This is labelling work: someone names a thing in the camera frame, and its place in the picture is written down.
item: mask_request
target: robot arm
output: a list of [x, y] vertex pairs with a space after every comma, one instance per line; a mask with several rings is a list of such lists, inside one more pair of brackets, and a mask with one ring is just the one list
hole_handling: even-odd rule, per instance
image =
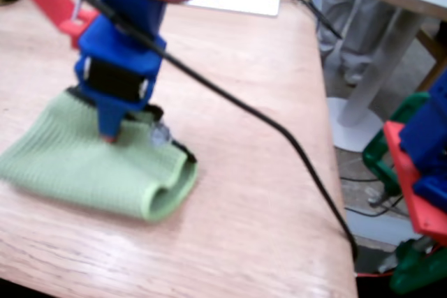
[[[102, 0], [134, 26], [152, 36], [163, 49], [159, 35], [166, 2], [184, 0]], [[72, 0], [34, 0], [59, 30], [71, 36], [79, 48], [75, 65], [81, 92], [91, 98], [98, 110], [101, 136], [116, 140], [119, 125], [129, 111], [145, 108], [152, 96], [161, 66], [161, 57], [119, 30], [95, 10], [81, 10], [81, 23], [71, 20]]]

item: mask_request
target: green cloth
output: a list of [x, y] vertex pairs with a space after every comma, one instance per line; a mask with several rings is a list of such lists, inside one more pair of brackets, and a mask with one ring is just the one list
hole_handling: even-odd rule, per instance
[[0, 156], [0, 178], [51, 198], [160, 220], [193, 188], [197, 164], [171, 142], [152, 145], [152, 114], [133, 116], [123, 120], [116, 143], [107, 143], [96, 109], [64, 92]]

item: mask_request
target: white table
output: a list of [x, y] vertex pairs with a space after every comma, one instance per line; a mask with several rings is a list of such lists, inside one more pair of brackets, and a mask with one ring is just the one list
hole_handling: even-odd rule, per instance
[[447, 20], [447, 0], [382, 0], [400, 9], [381, 41], [371, 65], [348, 100], [328, 98], [334, 144], [361, 152], [381, 129], [382, 120], [369, 104], [393, 73], [425, 16]]

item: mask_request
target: floor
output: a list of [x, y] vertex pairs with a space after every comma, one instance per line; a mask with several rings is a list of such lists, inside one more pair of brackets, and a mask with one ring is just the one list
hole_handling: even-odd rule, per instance
[[[412, 94], [420, 81], [428, 73], [434, 64], [434, 60], [415, 40], [407, 50], [403, 60], [390, 79], [383, 86], [371, 109], [375, 111], [383, 120], [386, 120], [400, 103]], [[353, 88], [347, 86], [343, 80], [343, 70], [340, 66], [338, 48], [328, 57], [325, 68], [325, 86], [328, 96], [347, 98]], [[336, 149], [340, 176], [354, 179], [369, 179], [374, 177], [362, 164], [361, 155]], [[342, 189], [347, 206], [373, 211], [368, 205], [368, 198], [376, 195], [382, 189], [380, 183], [358, 183], [342, 181]], [[406, 211], [404, 204], [400, 204], [399, 209]], [[394, 246], [377, 243], [368, 239], [358, 239], [358, 243], [372, 248], [381, 248], [391, 251]]]

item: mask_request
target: wooden table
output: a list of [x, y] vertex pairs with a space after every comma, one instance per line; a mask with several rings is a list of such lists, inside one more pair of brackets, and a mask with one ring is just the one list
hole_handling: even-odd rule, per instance
[[[75, 84], [61, 35], [21, 0], [0, 8], [0, 151]], [[168, 49], [289, 127], [342, 207], [314, 33], [278, 18], [169, 6]], [[0, 277], [59, 297], [356, 297], [351, 250], [290, 145], [167, 63], [153, 102], [200, 160], [195, 191], [157, 225], [0, 184]]]
[[447, 20], [447, 0], [382, 0], [398, 7], [372, 63], [348, 100], [329, 98], [335, 146], [361, 152], [381, 129], [369, 105], [413, 42], [425, 16]]

